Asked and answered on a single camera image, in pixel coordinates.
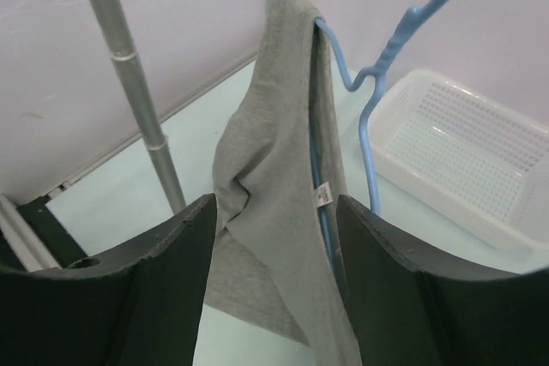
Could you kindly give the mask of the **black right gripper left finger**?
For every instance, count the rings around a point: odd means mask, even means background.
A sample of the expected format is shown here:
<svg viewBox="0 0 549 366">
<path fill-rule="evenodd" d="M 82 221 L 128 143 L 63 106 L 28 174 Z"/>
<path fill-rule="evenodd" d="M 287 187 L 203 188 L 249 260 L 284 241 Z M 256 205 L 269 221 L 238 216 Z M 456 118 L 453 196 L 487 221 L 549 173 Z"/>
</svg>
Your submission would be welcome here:
<svg viewBox="0 0 549 366">
<path fill-rule="evenodd" d="M 2 364 L 192 364 L 216 218 L 207 194 L 66 268 L 2 266 Z"/>
</svg>

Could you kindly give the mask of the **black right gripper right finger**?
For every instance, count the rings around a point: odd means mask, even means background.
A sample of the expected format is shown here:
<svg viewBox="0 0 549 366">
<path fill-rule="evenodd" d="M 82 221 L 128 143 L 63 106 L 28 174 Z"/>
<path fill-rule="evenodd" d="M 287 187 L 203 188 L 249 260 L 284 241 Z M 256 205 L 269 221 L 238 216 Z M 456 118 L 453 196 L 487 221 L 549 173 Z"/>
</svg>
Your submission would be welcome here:
<svg viewBox="0 0 549 366">
<path fill-rule="evenodd" d="M 363 364 L 547 364 L 546 269 L 517 274 L 464 260 L 349 195 L 336 218 Z"/>
</svg>

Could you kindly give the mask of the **grey t shirt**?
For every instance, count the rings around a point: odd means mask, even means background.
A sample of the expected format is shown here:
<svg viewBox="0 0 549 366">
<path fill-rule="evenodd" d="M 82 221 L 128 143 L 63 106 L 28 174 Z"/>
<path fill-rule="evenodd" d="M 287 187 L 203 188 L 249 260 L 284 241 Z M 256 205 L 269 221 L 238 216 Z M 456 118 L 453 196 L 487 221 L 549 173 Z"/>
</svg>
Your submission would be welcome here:
<svg viewBox="0 0 549 366">
<path fill-rule="evenodd" d="M 310 0 L 271 0 L 250 86 L 215 150 L 218 218 L 206 303 L 307 344 L 319 365 L 358 365 L 359 344 L 322 222 L 336 205 L 315 197 L 319 171 L 347 191 L 329 42 Z"/>
</svg>

